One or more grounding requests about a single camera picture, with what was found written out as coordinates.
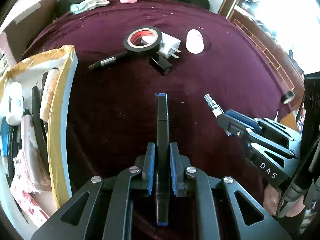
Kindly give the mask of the person's right hand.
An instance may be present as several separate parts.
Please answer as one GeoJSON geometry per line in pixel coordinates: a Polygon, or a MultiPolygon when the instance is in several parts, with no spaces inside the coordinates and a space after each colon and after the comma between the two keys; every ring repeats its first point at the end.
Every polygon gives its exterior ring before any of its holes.
{"type": "MultiPolygon", "coordinates": [[[[304,197],[301,196],[296,204],[291,208],[289,212],[287,212],[286,217],[295,217],[300,214],[305,205],[303,203],[304,197]]],[[[277,206],[280,201],[280,193],[276,191],[271,185],[267,185],[264,189],[264,201],[263,207],[264,209],[272,216],[276,215],[277,206]]]]}

